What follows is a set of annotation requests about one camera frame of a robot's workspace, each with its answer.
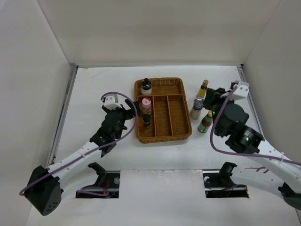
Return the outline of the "yellow oil bottle brown cap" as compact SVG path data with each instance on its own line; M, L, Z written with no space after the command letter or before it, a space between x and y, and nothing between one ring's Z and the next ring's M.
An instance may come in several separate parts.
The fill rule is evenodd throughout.
M200 86L200 89L196 95L197 98L201 97L205 97L206 95L206 90L207 90L207 86L208 86L209 81L208 80L203 80L202 85Z

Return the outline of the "red sauce bottle yellow cap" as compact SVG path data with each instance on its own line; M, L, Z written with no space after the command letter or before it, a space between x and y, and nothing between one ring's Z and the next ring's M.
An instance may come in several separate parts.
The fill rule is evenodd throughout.
M212 124L213 118L212 118L212 111L208 111L208 113L205 115L205 117L201 120L198 131L201 133L207 133L208 129L210 128Z

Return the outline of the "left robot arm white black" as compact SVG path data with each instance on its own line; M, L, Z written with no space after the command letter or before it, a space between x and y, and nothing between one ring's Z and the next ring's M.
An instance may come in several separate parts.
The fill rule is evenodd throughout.
M104 121L98 131L76 152L60 162L36 167L30 176L27 186L21 190L24 196L35 209L43 216L53 212L62 200L65 189L64 184L85 167L95 169L89 177L89 182L94 187L102 187L105 184L105 175L99 170L96 161L108 154L116 144L125 138L122 134L127 129L125 122L130 119L138 119L140 107L138 101L125 99L130 107L128 110L122 105L109 109L104 104L102 109L106 112Z

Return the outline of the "black cap pepper shaker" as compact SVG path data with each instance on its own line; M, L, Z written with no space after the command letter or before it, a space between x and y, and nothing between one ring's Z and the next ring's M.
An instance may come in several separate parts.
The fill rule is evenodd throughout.
M151 115L145 114L143 116L143 124L146 129L151 126Z

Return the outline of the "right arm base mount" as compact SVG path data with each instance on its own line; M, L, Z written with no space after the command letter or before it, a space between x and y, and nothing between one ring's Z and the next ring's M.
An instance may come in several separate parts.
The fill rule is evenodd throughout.
M206 198L249 198L247 186L235 184L230 178L235 167L226 162L220 169L202 172Z

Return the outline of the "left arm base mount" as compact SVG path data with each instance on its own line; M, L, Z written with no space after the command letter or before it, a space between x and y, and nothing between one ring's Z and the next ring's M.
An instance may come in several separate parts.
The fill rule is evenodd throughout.
M117 199L119 198L120 171L107 171L98 163L88 165L97 175L92 184L76 192L77 199Z

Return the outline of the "clear lid powder jar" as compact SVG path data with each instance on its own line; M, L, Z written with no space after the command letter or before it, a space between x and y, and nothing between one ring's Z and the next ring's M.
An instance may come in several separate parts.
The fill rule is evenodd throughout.
M204 99L202 97L195 98L193 101L192 109L190 111L190 117L194 120L197 120L201 115L203 106L204 106Z

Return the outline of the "black cap white powder bottle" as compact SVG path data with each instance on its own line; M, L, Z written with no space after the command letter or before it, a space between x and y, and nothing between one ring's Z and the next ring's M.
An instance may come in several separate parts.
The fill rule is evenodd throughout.
M152 94L152 84L148 78L143 79L141 82L141 94L145 96L149 96Z

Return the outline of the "pink cap spice jar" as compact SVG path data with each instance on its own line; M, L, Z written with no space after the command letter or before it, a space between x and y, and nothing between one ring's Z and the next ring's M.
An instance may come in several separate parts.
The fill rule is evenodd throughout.
M142 109L141 109L143 114L148 114L152 115L153 108L152 108L152 103L151 100L148 97L145 97L142 99Z

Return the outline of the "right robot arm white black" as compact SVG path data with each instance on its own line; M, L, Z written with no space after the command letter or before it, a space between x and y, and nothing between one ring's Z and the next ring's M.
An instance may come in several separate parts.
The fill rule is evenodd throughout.
M218 174L223 186L246 185L274 194L289 206L301 208L301 164L287 158L259 132L246 125L249 114L235 103L246 98L248 89L207 89L204 108L212 112L211 147L222 154L249 158L266 173L225 162Z

